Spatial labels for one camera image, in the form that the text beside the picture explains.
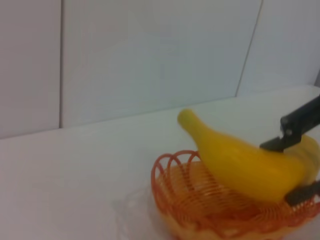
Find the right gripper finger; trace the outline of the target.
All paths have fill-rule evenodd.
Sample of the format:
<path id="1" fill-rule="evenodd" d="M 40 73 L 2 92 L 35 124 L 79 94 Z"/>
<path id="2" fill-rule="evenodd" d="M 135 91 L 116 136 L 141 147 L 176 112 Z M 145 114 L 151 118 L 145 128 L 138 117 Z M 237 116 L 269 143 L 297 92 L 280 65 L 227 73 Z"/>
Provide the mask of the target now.
<path id="1" fill-rule="evenodd" d="M 280 119 L 282 137 L 275 137 L 260 144 L 260 148 L 283 152 L 302 140 L 302 135 L 320 124 L 320 97 L 312 99 L 303 106 Z"/>
<path id="2" fill-rule="evenodd" d="M 317 180 L 310 185 L 298 187 L 285 196 L 285 201 L 290 206 L 299 205 L 305 201 L 312 199 L 314 196 L 320 195 L 320 181 Z"/>

